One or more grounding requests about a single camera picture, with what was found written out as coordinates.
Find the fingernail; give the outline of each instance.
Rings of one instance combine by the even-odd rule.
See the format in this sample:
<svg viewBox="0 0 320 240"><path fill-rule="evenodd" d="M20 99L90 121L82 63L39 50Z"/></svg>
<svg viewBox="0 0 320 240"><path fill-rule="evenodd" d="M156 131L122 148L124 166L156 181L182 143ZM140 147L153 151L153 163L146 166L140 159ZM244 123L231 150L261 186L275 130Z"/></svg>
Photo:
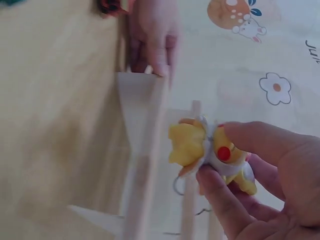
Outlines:
<svg viewBox="0 0 320 240"><path fill-rule="evenodd" d="M154 73L159 75L160 77L168 77L169 70L168 66L163 64L157 64L154 68Z"/></svg>

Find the wooden stick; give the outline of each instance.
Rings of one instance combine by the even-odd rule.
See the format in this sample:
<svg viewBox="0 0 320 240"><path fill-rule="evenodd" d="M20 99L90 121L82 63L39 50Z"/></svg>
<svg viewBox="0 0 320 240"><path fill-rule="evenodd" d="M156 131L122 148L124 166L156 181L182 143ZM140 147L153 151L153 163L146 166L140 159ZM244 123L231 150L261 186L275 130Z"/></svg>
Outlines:
<svg viewBox="0 0 320 240"><path fill-rule="evenodd" d="M213 211L209 213L208 240L223 240L224 231Z"/></svg>
<svg viewBox="0 0 320 240"><path fill-rule="evenodd" d="M190 117L195 118L200 114L201 102L193 101ZM188 175L184 182L180 240L193 240L195 238L196 186L197 180L195 176L193 174Z"/></svg>
<svg viewBox="0 0 320 240"><path fill-rule="evenodd" d="M157 78L151 94L122 240L146 240L157 174L169 83Z"/></svg>

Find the flower print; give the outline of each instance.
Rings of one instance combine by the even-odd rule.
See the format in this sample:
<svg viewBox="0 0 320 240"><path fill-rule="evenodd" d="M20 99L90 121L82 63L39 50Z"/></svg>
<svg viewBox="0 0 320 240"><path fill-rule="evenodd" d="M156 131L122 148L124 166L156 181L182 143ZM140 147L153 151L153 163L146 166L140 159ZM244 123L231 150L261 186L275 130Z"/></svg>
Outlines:
<svg viewBox="0 0 320 240"><path fill-rule="evenodd" d="M289 104L291 102L291 84L278 74L269 72L259 81L260 87L266 92L267 101L277 106L280 103Z"/></svg>

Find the green object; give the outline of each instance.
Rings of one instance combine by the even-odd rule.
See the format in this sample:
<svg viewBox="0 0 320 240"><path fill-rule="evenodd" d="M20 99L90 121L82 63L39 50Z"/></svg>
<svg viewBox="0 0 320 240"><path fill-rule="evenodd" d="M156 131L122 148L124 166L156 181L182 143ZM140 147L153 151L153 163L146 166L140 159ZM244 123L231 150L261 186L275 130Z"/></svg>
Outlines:
<svg viewBox="0 0 320 240"><path fill-rule="evenodd" d="M20 2L23 2L23 1L25 1L25 0L0 0L0 3L3 2L8 6L12 6L14 4L17 4L17 3L20 3Z"/></svg>

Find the plush toy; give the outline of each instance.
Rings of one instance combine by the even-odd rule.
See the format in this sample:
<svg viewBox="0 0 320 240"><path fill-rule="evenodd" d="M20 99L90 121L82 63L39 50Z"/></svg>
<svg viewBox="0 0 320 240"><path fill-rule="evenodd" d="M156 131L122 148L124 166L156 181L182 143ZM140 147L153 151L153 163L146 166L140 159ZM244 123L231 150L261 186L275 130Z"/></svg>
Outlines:
<svg viewBox="0 0 320 240"><path fill-rule="evenodd" d="M257 193L255 176L248 163L248 152L238 149L225 134L223 124L208 125L205 116L196 119L184 118L168 131L172 142L170 163L183 168L179 177L194 173L203 164L211 165L228 185L235 181L249 195Z"/></svg>

